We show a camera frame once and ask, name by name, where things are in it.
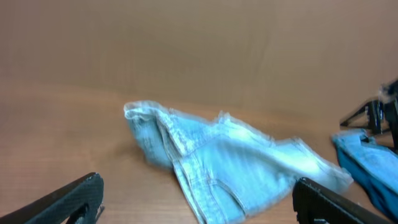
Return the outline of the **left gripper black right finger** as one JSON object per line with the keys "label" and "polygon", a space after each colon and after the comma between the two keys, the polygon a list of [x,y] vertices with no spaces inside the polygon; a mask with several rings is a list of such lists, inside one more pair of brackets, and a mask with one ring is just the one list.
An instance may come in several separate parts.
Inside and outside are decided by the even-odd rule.
{"label": "left gripper black right finger", "polygon": [[386,219],[308,178],[296,182],[292,198],[300,224],[390,224]]}

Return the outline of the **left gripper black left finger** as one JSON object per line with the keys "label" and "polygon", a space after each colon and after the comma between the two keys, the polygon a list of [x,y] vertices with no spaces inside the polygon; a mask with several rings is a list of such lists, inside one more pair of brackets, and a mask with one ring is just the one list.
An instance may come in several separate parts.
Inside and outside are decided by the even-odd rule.
{"label": "left gripper black left finger", "polygon": [[91,172],[1,217],[1,224],[95,224],[104,210],[103,195],[103,178]]}

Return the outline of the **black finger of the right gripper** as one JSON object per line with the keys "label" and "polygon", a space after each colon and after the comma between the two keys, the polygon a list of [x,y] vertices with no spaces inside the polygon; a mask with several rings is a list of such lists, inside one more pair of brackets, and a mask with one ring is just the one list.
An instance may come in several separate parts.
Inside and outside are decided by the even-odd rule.
{"label": "black finger of the right gripper", "polygon": [[[359,118],[366,118],[365,123],[354,125]],[[383,103],[380,100],[369,100],[362,104],[355,112],[340,121],[340,127],[350,129],[366,129],[371,134],[382,134],[384,121]]]}

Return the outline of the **light blue denim shorts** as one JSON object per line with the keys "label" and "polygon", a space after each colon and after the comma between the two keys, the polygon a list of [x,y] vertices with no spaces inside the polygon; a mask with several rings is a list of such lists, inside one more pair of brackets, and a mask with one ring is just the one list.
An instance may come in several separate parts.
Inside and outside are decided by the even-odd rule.
{"label": "light blue denim shorts", "polygon": [[351,174],[299,138],[277,141],[227,113],[213,121],[154,101],[124,105],[150,164],[172,171],[200,223],[237,223],[288,196],[308,177],[337,193]]}

